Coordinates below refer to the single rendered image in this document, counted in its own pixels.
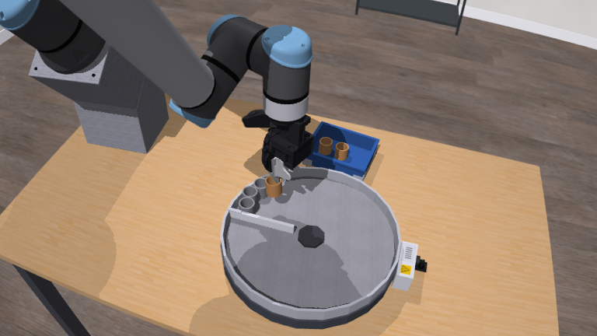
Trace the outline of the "blue crate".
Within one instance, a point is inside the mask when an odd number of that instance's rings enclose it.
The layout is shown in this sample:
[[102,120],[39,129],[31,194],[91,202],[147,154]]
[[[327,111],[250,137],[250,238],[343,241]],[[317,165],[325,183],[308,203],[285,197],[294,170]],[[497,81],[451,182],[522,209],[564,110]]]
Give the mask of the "blue crate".
[[[365,179],[372,158],[377,153],[378,138],[373,138],[323,121],[320,122],[313,135],[312,154],[303,160],[304,164],[340,171],[361,181]],[[327,156],[319,153],[319,140],[323,137],[333,140],[332,152]],[[338,142],[347,143],[349,146],[345,160],[338,160],[334,157]]]

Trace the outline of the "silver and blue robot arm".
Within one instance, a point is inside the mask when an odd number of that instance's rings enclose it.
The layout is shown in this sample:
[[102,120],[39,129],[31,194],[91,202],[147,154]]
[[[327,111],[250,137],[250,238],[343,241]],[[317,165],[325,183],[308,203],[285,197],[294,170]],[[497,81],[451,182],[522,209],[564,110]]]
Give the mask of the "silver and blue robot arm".
[[263,77],[264,109],[243,117],[245,128],[277,128],[269,117],[295,121],[308,110],[312,41],[294,26],[268,29],[222,16],[201,58],[154,0],[0,0],[0,26],[61,74],[89,66],[107,42],[172,97],[170,109],[200,128],[248,69]]

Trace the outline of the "bronze bushing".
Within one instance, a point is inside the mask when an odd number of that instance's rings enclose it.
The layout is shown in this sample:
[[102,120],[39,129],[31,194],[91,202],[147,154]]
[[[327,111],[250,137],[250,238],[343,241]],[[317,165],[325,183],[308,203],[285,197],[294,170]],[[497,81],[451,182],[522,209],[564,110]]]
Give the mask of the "bronze bushing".
[[280,183],[277,184],[270,175],[265,179],[265,185],[266,185],[266,193],[269,197],[277,198],[282,194],[282,179],[281,178],[280,178]]
[[348,144],[344,142],[338,142],[335,148],[334,157],[338,160],[345,160],[348,154]]
[[[322,143],[321,143],[322,142]],[[322,155],[329,155],[332,152],[333,140],[328,137],[323,137],[319,140],[319,153]]]

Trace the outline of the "dark grey metal sleeve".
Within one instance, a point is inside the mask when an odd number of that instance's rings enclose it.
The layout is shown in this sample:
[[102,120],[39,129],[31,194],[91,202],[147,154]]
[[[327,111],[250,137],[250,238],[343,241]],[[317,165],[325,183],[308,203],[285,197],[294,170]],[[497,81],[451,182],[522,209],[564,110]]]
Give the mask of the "dark grey metal sleeve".
[[[242,206],[241,206],[242,205]],[[239,210],[255,215],[255,202],[252,198],[244,197],[239,200]]]
[[243,198],[244,197],[249,197],[252,198],[255,202],[255,206],[258,203],[258,191],[254,186],[246,186],[243,188],[242,190],[243,193]]
[[258,191],[258,198],[259,199],[264,199],[264,198],[267,197],[266,187],[265,187],[265,178],[261,177],[261,178],[255,179],[255,181],[253,182],[253,186]]

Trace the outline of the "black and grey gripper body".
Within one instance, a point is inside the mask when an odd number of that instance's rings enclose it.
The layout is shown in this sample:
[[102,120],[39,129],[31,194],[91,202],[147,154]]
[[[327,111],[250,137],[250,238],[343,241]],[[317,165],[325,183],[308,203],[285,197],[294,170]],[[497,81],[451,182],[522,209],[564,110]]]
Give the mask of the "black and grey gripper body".
[[269,119],[278,127],[268,129],[263,147],[269,144],[268,152],[281,159],[284,166],[293,170],[312,154],[314,135],[307,131],[304,134],[305,126],[310,123],[311,117],[305,114],[295,121],[277,121],[270,117]]

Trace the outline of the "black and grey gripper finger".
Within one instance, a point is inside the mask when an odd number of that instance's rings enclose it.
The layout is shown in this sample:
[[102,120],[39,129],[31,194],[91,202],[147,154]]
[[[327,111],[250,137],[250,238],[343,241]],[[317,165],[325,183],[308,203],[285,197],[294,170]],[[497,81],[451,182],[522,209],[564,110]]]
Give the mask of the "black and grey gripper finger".
[[268,145],[269,144],[262,148],[262,164],[264,165],[265,169],[277,184],[280,183],[280,177],[286,180],[290,180],[291,175],[284,168],[284,162],[282,162],[281,159],[279,159],[275,155],[268,152]]
[[299,166],[297,166],[297,167],[293,168],[293,170],[290,170],[290,169],[289,169],[289,168],[287,168],[286,166],[284,166],[284,168],[285,168],[287,171],[291,171],[291,172],[293,172],[293,173],[299,173],[299,172],[300,172],[300,168],[299,168]]

